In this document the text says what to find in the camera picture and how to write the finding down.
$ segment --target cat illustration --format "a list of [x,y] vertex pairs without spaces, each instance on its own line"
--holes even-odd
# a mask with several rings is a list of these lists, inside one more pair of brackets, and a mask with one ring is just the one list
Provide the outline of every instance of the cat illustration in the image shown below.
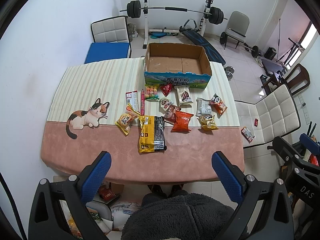
[[72,139],[77,138],[77,135],[70,131],[69,126],[71,126],[73,129],[82,129],[84,125],[88,125],[89,127],[97,127],[101,117],[108,117],[107,108],[109,104],[109,102],[102,104],[101,99],[98,98],[88,111],[78,110],[73,112],[70,115],[66,125],[66,131],[69,137]]

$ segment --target cardboard box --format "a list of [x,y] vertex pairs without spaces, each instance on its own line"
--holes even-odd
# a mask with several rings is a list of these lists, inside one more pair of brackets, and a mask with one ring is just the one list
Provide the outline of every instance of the cardboard box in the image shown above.
[[205,88],[212,76],[210,62],[201,46],[180,43],[150,43],[147,47],[146,84],[189,85]]

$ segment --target red triangle snack package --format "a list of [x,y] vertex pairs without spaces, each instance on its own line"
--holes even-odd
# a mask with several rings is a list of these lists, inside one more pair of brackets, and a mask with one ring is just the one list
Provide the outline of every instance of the red triangle snack package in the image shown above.
[[165,97],[167,95],[169,95],[169,93],[171,92],[172,88],[173,88],[172,84],[166,84],[165,86],[160,87],[160,89],[162,90],[162,93],[164,94]]
[[193,114],[176,111],[176,122],[171,129],[171,132],[190,132],[188,125]]

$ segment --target white padded chair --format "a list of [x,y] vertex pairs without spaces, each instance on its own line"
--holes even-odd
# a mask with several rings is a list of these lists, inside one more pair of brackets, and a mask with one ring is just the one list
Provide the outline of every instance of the white padded chair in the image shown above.
[[244,148],[271,142],[300,128],[297,107],[287,85],[283,84],[256,104],[236,101],[240,127],[246,126],[255,136],[249,143],[243,137]]
[[116,16],[94,22],[91,24],[91,32],[94,42],[128,42],[127,57],[131,57],[127,16]]

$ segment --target barbell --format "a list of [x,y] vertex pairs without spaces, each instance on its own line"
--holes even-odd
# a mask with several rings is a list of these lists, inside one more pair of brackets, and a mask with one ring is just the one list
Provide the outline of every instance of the barbell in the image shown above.
[[139,0],[131,1],[127,4],[126,10],[121,10],[120,12],[127,12],[127,15],[131,18],[140,18],[141,16],[141,10],[149,10],[149,9],[165,9],[170,11],[182,11],[182,12],[196,12],[196,13],[202,13],[208,15],[208,21],[212,24],[220,24],[223,22],[223,19],[228,20],[227,18],[224,18],[223,11],[220,10],[220,8],[217,7],[211,7],[209,12],[200,12],[195,10],[189,10],[186,8],[179,8],[179,7],[141,7],[141,3]]

